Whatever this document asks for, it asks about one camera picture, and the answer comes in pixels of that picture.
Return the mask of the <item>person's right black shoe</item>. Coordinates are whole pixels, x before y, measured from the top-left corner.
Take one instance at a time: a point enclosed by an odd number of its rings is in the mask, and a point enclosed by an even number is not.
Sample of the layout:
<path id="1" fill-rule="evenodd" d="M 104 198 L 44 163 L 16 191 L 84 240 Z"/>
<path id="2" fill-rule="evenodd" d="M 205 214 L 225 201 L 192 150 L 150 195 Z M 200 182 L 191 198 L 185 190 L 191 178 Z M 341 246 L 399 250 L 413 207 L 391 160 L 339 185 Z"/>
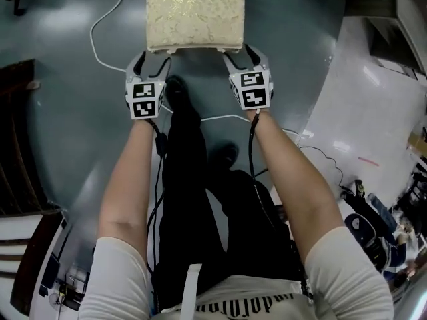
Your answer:
<path id="1" fill-rule="evenodd" d="M 229 170 L 236 162 L 238 155 L 239 148 L 235 143 L 224 143 L 213 151 L 211 166 L 217 171 Z"/>

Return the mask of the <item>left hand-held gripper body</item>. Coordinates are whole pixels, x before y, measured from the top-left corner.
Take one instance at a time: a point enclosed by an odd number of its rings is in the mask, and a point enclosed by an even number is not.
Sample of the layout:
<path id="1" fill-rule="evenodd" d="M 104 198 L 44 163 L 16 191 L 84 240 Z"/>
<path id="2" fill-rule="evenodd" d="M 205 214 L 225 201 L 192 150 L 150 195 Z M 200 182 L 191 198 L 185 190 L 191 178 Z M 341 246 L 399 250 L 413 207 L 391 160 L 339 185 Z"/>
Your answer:
<path id="1" fill-rule="evenodd" d="M 142 81 L 134 77 L 126 85 L 125 100 L 133 120 L 155 119 L 164 102 L 165 81 Z"/>

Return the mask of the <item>dark wooden furniture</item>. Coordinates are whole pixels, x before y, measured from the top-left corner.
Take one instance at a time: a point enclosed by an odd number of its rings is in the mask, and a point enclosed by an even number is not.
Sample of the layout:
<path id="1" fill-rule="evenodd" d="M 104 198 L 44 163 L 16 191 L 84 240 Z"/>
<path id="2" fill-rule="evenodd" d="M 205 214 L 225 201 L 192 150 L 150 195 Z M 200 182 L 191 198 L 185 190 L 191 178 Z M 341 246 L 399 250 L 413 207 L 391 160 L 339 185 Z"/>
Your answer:
<path id="1" fill-rule="evenodd" d="M 11 306 L 30 317 L 41 288 L 53 240 L 63 222 L 40 182 L 27 131 L 26 105 L 36 90 L 35 62 L 20 61 L 0 68 L 0 220 L 41 216 L 28 239 L 0 239 L 0 245 L 25 245 L 15 273 L 0 271 L 13 280 Z"/>

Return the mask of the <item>person's white printed shirt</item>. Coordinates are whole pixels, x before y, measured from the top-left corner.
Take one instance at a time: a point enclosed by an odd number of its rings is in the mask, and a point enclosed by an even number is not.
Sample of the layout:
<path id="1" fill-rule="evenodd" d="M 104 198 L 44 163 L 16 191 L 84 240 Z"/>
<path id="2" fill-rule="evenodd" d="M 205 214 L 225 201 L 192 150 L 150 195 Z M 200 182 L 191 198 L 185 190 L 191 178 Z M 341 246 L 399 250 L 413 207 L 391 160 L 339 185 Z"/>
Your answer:
<path id="1" fill-rule="evenodd" d="M 325 234 L 305 270 L 311 297 L 295 281 L 235 275 L 197 298 L 193 319 L 393 320 L 388 284 L 347 228 Z M 142 256 L 120 239 L 97 241 L 79 320 L 181 320 L 184 310 L 177 304 L 151 316 Z"/>

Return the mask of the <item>cream upholstered stool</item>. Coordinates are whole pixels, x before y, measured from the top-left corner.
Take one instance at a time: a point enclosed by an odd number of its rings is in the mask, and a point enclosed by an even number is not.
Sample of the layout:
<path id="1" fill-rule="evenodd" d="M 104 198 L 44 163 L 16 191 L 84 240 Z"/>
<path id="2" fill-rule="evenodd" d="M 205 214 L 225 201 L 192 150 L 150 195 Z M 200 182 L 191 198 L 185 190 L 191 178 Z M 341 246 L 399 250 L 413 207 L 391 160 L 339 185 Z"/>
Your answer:
<path id="1" fill-rule="evenodd" d="M 244 20 L 245 0 L 146 0 L 147 49 L 239 51 Z"/>

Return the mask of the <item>cardboard box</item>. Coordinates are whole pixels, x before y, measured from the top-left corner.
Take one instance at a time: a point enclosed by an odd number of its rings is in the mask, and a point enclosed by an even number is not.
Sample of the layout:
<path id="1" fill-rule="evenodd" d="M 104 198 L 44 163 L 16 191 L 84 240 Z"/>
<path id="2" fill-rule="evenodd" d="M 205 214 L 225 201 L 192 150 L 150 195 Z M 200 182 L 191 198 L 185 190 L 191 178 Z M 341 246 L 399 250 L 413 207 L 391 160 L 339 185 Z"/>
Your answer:
<path id="1" fill-rule="evenodd" d="M 427 142 L 422 136 L 411 132 L 408 137 L 408 146 L 417 155 L 427 157 Z"/>

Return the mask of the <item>person's right forearm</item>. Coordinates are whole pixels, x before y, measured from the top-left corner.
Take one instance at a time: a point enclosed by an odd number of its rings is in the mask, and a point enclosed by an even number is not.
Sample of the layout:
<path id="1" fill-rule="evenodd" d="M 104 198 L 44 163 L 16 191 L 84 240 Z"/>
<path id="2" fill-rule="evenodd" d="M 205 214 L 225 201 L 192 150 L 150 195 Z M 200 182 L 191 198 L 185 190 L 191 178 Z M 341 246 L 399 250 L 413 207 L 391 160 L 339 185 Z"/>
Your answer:
<path id="1" fill-rule="evenodd" d="M 326 180 L 282 131 L 267 109 L 248 111 L 258 117 L 255 135 L 288 220 L 302 261 L 327 232 L 344 225 Z"/>

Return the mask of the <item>person's black trousers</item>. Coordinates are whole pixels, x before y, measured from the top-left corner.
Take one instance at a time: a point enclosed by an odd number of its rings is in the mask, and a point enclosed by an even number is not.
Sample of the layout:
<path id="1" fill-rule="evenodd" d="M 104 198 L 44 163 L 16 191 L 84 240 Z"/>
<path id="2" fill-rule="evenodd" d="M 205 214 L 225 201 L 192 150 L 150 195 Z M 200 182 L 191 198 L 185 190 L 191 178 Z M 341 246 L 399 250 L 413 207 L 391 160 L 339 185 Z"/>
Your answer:
<path id="1" fill-rule="evenodd" d="M 181 303 L 192 264 L 201 265 L 198 293 L 233 276 L 303 279 L 288 227 L 269 191 L 245 171 L 208 159 L 200 123 L 193 107 L 174 108 L 153 275 L 160 309 Z"/>

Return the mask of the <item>person's left forearm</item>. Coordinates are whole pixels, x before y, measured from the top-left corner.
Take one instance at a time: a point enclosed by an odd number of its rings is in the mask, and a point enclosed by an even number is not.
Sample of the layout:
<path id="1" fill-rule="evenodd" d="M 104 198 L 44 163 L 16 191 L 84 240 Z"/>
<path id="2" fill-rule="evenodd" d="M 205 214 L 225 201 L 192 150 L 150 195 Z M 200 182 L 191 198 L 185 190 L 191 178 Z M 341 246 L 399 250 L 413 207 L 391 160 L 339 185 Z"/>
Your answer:
<path id="1" fill-rule="evenodd" d="M 125 241 L 147 259 L 147 212 L 154 128 L 135 121 L 105 190 L 98 237 Z"/>

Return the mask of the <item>person's black shoe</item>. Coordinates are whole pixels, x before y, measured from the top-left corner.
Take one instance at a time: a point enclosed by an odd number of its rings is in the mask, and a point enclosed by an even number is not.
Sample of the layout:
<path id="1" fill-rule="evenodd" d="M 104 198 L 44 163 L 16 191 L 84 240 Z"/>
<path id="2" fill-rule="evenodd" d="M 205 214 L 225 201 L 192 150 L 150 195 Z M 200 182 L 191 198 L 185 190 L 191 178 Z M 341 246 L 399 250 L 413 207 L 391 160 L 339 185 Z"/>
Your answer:
<path id="1" fill-rule="evenodd" d="M 211 166 L 217 171 L 229 170 L 236 162 L 238 155 L 239 148 L 235 143 L 224 143 L 213 151 Z"/>
<path id="2" fill-rule="evenodd" d="M 178 75 L 167 78 L 165 96 L 173 112 L 182 111 L 190 104 L 187 85 Z"/>

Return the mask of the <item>person's left black shoe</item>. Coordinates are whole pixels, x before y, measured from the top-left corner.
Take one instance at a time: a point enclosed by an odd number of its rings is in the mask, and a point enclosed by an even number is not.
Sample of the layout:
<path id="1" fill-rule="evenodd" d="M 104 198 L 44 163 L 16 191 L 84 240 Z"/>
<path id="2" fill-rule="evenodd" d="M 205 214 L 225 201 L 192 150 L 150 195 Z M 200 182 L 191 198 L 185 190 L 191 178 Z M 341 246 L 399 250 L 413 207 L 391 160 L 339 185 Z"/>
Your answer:
<path id="1" fill-rule="evenodd" d="M 167 78 L 165 96 L 173 112 L 182 111 L 190 104 L 187 85 L 178 75 Z"/>

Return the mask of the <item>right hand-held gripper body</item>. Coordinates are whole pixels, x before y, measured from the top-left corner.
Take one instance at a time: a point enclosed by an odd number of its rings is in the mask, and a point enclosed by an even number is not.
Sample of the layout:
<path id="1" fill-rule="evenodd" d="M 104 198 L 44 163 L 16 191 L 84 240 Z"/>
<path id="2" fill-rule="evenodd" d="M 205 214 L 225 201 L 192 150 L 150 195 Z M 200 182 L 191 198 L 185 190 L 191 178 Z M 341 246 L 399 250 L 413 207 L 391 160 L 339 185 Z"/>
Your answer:
<path id="1" fill-rule="evenodd" d="M 269 69 L 257 65 L 252 70 L 230 73 L 229 82 L 242 110 L 270 107 L 274 83 Z"/>

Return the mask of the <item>black chair with clothes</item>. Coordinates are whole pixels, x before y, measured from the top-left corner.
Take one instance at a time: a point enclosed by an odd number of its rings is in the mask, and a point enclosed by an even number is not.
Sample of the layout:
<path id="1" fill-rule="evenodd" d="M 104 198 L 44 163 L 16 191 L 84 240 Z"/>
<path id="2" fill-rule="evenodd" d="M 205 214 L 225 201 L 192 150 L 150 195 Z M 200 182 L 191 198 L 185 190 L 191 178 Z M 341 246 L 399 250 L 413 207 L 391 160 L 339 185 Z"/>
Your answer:
<path id="1" fill-rule="evenodd" d="M 360 179 L 343 186 L 341 198 L 353 210 L 344 223 L 376 270 L 387 281 L 414 276 L 418 239 L 408 218 L 391 213 L 374 194 L 367 195 Z"/>

